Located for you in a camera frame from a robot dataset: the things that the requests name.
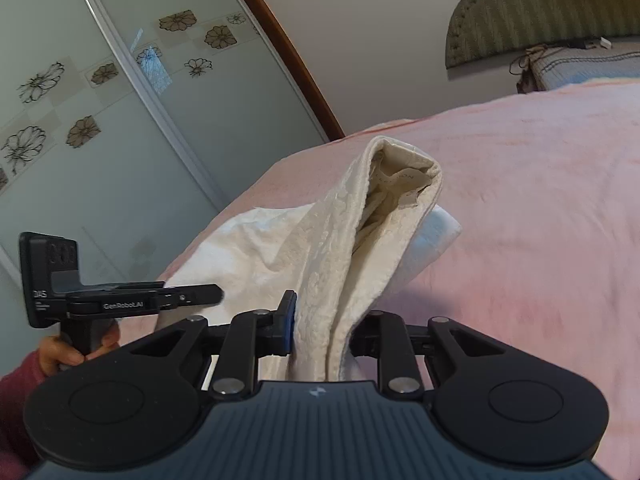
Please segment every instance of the hand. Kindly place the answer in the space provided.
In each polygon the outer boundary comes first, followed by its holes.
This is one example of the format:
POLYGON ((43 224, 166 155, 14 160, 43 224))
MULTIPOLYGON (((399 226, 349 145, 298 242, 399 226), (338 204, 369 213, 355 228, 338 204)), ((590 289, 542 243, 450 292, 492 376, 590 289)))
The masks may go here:
POLYGON ((95 352, 83 356, 78 350, 62 341, 59 336, 45 337, 40 342, 38 350, 40 368, 47 377, 51 377, 58 373, 60 370, 58 366, 61 364, 77 366, 115 350, 119 346, 119 339, 120 328, 117 323, 114 323, 102 336, 102 346, 95 352))

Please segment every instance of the logo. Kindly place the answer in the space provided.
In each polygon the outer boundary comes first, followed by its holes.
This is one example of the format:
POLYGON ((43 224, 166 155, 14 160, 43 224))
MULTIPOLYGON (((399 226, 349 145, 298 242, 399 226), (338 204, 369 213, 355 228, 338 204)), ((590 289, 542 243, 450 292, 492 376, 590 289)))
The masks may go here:
POLYGON ((111 309, 111 308, 142 308, 145 304, 143 301, 136 301, 135 303, 103 303, 102 308, 111 309))
POLYGON ((309 390, 309 395, 313 395, 316 399, 320 396, 323 396, 326 393, 326 390, 322 386, 316 386, 315 388, 311 388, 309 390))

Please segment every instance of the frosted glass door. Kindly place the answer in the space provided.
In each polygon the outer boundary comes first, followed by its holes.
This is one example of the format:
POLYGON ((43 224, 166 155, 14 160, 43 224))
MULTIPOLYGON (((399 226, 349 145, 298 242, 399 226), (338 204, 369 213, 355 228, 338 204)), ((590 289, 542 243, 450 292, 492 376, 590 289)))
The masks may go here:
POLYGON ((157 277, 217 210, 84 0, 0 7, 0 245, 17 267, 21 231, 61 235, 87 282, 157 277))
POLYGON ((229 200, 324 142, 237 0, 100 0, 163 106, 229 200))

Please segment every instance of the flower decal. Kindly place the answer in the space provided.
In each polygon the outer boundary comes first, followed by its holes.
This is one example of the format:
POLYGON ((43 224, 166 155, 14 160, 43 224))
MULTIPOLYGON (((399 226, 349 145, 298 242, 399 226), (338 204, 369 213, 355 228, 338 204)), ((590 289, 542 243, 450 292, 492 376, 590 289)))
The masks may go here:
POLYGON ((29 79, 24 85, 18 87, 20 101, 27 104, 40 99, 58 84, 64 71, 65 66, 60 62, 56 62, 51 65, 45 73, 36 74, 35 77, 29 79))
POLYGON ((226 20, 229 23, 233 23, 234 25, 240 25, 241 23, 244 23, 246 21, 246 18, 242 12, 236 12, 231 16, 227 16, 226 20))
POLYGON ((76 121, 76 124, 69 130, 68 136, 66 136, 66 143, 74 148, 79 148, 84 143, 93 139, 100 133, 100 128, 95 123, 95 119, 89 115, 84 119, 76 121))
POLYGON ((9 183, 9 179, 2 168, 0 168, 0 191, 9 183))
POLYGON ((191 77, 199 77, 205 73, 205 70, 211 70, 213 68, 210 61, 202 59, 201 57, 198 59, 190 59, 184 65, 191 68, 191 70, 189 70, 191 77))
POLYGON ((212 48, 226 48, 238 42, 226 25, 213 27, 204 41, 212 48))
POLYGON ((113 79, 118 75, 118 69, 115 63, 107 63, 99 66, 91 76, 91 82, 97 85, 106 83, 109 79, 113 79))
POLYGON ((187 30, 191 25, 194 25, 198 20, 190 10, 184 10, 183 12, 177 12, 171 16, 165 16, 160 18, 160 28, 171 32, 178 30, 187 30))
POLYGON ((9 137, 0 151, 12 166, 13 174, 18 173, 41 151, 47 135, 37 126, 29 126, 9 137))
POLYGON ((162 51, 156 46, 148 46, 145 50, 140 52, 136 57, 136 63, 144 65, 154 62, 157 58, 162 57, 162 51))

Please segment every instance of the metal screw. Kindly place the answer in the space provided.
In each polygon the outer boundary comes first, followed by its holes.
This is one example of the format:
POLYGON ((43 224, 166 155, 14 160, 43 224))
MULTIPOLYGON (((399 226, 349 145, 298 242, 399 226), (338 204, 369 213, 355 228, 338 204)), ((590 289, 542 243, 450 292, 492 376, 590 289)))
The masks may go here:
POLYGON ((240 379, 225 377, 218 379, 211 386, 213 390, 222 395, 238 394, 244 389, 244 383, 240 379))
POLYGON ((389 381, 389 387, 399 394, 412 394, 420 389, 420 383, 411 377, 396 377, 389 381))

